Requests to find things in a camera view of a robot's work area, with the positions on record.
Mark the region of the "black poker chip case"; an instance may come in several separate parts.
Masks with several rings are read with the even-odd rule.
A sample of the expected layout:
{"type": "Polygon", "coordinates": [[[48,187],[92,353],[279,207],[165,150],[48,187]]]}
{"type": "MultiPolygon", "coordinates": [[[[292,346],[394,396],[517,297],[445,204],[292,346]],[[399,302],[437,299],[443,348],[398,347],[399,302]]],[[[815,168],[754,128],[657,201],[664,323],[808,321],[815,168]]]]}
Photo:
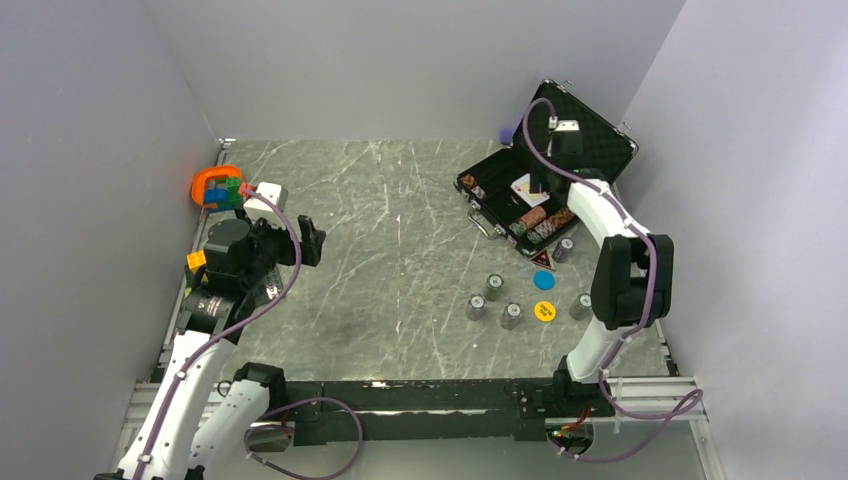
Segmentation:
{"type": "Polygon", "coordinates": [[[456,175],[454,188],[526,257],[551,245],[577,221],[566,205],[565,172],[613,183],[635,158],[637,143],[550,79],[504,148],[456,175]]]}

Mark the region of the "red poker chip stack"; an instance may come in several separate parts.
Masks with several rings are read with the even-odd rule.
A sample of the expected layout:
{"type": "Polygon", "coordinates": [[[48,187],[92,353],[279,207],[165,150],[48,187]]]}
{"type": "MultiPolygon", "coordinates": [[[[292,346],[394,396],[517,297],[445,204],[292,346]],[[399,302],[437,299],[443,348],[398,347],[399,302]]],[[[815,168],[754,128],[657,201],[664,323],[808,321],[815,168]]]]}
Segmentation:
{"type": "Polygon", "coordinates": [[[548,214],[542,206],[536,206],[524,215],[522,215],[517,221],[524,222],[527,226],[527,230],[530,230],[534,226],[545,220],[547,216],[548,214]]]}

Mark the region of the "purple poker chip stack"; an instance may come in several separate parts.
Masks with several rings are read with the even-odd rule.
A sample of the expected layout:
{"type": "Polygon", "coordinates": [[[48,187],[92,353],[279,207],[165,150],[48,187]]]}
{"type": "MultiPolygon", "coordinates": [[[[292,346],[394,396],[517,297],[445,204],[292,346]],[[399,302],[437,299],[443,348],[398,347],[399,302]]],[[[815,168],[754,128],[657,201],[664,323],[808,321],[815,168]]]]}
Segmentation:
{"type": "Polygon", "coordinates": [[[563,264],[569,261],[573,256],[574,247],[575,244],[571,238],[561,238],[554,247],[554,250],[552,252],[552,259],[557,264],[563,264]]]}

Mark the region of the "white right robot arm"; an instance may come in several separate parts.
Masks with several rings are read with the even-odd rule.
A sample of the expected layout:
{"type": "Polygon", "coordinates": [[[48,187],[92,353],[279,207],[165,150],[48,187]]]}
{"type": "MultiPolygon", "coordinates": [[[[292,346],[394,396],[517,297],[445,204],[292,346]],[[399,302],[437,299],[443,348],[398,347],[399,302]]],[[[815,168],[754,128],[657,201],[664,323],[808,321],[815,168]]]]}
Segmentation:
{"type": "Polygon", "coordinates": [[[572,416],[591,398],[587,384],[605,383],[622,347],[671,307],[675,244],[667,234],[649,231],[612,194],[608,182],[582,177],[553,165],[522,129],[531,154],[568,184],[567,208],[599,245],[590,289],[593,318],[578,346],[565,356],[569,378],[551,390],[553,406],[572,416]]]}

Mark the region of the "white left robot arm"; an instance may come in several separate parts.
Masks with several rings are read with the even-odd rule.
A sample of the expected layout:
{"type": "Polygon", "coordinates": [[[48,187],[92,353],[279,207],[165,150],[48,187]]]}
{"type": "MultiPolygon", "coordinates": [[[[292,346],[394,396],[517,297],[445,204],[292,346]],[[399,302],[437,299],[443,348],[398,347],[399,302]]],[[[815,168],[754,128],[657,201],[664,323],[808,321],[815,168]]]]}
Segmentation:
{"type": "Polygon", "coordinates": [[[239,368],[221,405],[202,417],[245,320],[267,312],[260,304],[281,265],[318,265],[325,232],[297,219],[301,238],[244,214],[213,225],[178,315],[170,362],[150,410],[129,449],[107,479],[210,479],[249,425],[279,417],[289,399],[284,371],[248,362],[239,368]]]}

